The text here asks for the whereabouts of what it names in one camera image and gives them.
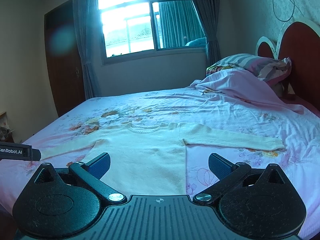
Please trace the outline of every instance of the wallpaper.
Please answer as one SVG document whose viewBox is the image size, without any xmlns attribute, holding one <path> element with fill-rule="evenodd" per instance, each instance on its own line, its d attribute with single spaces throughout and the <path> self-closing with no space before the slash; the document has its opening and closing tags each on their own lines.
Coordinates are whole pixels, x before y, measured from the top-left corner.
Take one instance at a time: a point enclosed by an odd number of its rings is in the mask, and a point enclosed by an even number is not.
<svg viewBox="0 0 320 240">
<path fill-rule="evenodd" d="M 283 22 L 273 14 L 272 0 L 229 0 L 236 28 L 239 53 L 254 54 L 258 39 L 266 36 L 275 43 Z M 293 9 L 289 0 L 274 0 L 278 18 L 287 20 Z M 320 25 L 320 0 L 295 0 L 294 19 L 306 17 Z"/>
</svg>

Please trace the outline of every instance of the curtain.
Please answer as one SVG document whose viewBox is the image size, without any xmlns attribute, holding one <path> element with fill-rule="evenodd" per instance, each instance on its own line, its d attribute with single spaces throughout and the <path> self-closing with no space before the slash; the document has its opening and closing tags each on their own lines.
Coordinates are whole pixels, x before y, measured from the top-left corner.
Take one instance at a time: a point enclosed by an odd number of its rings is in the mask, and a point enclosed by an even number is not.
<svg viewBox="0 0 320 240">
<path fill-rule="evenodd" d="M 220 0 L 192 0 L 192 2 L 206 37 L 207 64 L 211 66 L 221 59 L 216 36 Z"/>
<path fill-rule="evenodd" d="M 98 96 L 95 72 L 91 63 L 92 6 L 91 0 L 73 0 L 76 42 L 81 58 L 85 98 Z"/>
<path fill-rule="evenodd" d="M 192 3 L 168 1 L 159 3 L 164 48 L 183 47 L 189 41 L 204 37 Z"/>
</svg>

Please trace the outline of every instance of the cream knit sweater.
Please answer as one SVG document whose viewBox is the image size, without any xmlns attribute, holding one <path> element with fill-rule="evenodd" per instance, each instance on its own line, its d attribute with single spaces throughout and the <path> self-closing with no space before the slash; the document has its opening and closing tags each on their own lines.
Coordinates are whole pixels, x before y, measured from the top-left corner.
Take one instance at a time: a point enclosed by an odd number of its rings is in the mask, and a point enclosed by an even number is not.
<svg viewBox="0 0 320 240">
<path fill-rule="evenodd" d="M 108 152 L 111 167 L 101 180 L 127 197 L 130 195 L 186 194 L 186 145 L 283 149 L 282 140 L 211 129 L 199 123 L 131 123 L 109 126 L 89 135 L 42 151 L 42 159 L 93 147 L 88 162 Z"/>
</svg>

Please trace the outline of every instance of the floral bedsheet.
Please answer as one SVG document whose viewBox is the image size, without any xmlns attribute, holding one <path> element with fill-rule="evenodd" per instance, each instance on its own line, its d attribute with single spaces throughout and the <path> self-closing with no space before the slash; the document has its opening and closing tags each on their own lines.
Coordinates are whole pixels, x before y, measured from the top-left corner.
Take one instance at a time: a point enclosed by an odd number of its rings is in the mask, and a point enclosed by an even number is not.
<svg viewBox="0 0 320 240">
<path fill-rule="evenodd" d="M 257 107 L 241 98 L 200 91 L 194 87 L 144 92 L 118 97 L 92 98 L 28 139 L 40 150 L 54 147 L 103 127 L 132 122 L 155 125 L 160 122 L 198 122 L 214 129 L 278 137 L 285 149 L 254 149 L 187 146 L 186 194 L 192 198 L 213 185 L 217 177 L 209 170 L 208 157 L 216 152 L 235 163 L 246 162 L 253 168 L 278 163 L 293 183 L 307 210 L 300 237 L 309 239 L 320 231 L 320 145 L 319 118 L 304 108 L 303 114 L 278 107 Z M 43 162 L 68 167 L 81 161 L 90 149 L 55 156 Z M 38 162 L 2 160 L 0 162 L 0 204 L 8 211 L 37 169 Z"/>
</svg>

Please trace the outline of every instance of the red headboard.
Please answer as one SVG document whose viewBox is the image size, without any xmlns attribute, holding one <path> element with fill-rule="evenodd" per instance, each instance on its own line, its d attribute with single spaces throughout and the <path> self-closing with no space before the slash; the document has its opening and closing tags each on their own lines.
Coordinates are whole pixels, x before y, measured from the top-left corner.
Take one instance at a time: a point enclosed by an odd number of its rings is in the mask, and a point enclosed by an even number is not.
<svg viewBox="0 0 320 240">
<path fill-rule="evenodd" d="M 288 77 L 295 94 L 320 110 L 320 27 L 308 19 L 286 24 L 277 46 L 266 37 L 260 38 L 256 54 L 261 57 L 292 61 Z"/>
</svg>

